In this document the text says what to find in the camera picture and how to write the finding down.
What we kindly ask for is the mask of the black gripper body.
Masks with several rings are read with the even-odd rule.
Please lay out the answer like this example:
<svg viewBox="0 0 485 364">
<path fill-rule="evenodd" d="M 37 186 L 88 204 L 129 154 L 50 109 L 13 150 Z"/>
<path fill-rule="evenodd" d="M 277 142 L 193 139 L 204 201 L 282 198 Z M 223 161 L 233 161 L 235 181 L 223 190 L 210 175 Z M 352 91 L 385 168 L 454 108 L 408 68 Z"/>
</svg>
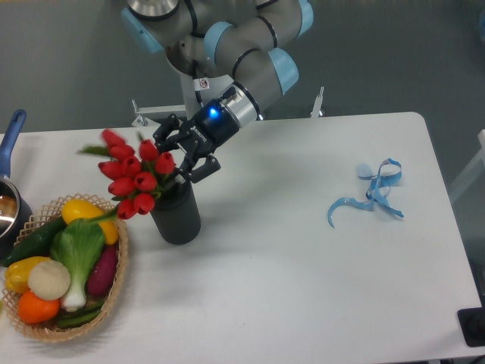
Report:
<svg viewBox="0 0 485 364">
<path fill-rule="evenodd" d="M 194 167 L 201 158 L 212 154 L 239 131 L 239 125 L 223 105 L 222 99 L 213 99 L 190 119 L 179 121 L 177 144 L 185 152 L 181 167 Z"/>
</svg>

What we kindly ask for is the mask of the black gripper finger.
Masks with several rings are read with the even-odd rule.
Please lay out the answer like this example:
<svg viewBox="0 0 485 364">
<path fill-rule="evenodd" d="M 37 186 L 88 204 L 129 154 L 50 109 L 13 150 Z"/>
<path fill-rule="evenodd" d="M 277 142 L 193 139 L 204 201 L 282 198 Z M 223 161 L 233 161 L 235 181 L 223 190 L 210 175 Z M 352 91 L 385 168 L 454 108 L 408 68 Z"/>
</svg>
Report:
<svg viewBox="0 0 485 364">
<path fill-rule="evenodd" d="M 196 184 L 221 169 L 219 161 L 212 154 L 205 156 L 204 163 L 196 167 L 198 160 L 199 157 L 186 154 L 181 165 L 176 168 L 172 184 L 184 184 L 188 182 Z"/>
<path fill-rule="evenodd" d="M 168 115 L 158 129 L 152 134 L 154 144 L 159 152 L 178 149 L 180 120 L 175 114 Z"/>
</svg>

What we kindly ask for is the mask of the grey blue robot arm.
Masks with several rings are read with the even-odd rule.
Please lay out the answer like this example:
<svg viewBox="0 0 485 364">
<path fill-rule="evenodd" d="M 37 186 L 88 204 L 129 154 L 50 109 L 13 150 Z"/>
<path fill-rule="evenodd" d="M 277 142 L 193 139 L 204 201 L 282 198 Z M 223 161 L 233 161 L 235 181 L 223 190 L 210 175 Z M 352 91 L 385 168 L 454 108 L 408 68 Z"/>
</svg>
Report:
<svg viewBox="0 0 485 364">
<path fill-rule="evenodd" d="M 149 52 L 164 52 L 192 90 L 187 117 L 169 117 L 155 132 L 160 152 L 184 153 L 174 176 L 196 183 L 220 165 L 214 151 L 298 81 L 284 46 L 307 32 L 314 12 L 307 1 L 248 1 L 255 15 L 236 22 L 223 1 L 130 1 L 125 27 Z"/>
</svg>

